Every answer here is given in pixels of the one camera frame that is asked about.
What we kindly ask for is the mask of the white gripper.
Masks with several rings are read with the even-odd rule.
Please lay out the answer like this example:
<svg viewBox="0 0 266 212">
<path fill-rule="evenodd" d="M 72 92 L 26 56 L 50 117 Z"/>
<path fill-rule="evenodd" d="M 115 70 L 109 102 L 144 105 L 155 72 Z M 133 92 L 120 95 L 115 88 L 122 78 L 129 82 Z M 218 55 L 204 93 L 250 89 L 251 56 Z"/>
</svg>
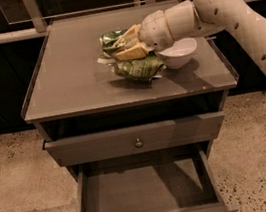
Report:
<svg viewBox="0 0 266 212">
<path fill-rule="evenodd" d="M 153 49 L 160 52 L 172 47 L 173 42 L 174 39 L 167 26 L 166 15 L 162 10 L 158 10 L 145 17 L 141 24 L 131 26 L 114 42 L 114 46 L 117 48 L 136 45 L 115 52 L 113 56 L 118 61 L 144 58 Z"/>
</svg>

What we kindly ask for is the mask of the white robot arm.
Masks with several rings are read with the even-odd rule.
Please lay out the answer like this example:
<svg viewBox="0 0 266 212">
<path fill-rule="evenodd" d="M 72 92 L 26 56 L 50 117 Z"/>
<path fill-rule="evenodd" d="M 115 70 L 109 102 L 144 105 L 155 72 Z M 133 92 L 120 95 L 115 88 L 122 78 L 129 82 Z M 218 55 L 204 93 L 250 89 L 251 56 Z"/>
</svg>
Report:
<svg viewBox="0 0 266 212">
<path fill-rule="evenodd" d="M 225 30 L 266 76 L 266 19 L 244 0 L 188 0 L 140 22 L 142 42 L 162 51 L 174 41 Z M 232 97 L 210 155 L 220 193 L 237 212 L 266 212 L 266 93 Z"/>
</svg>

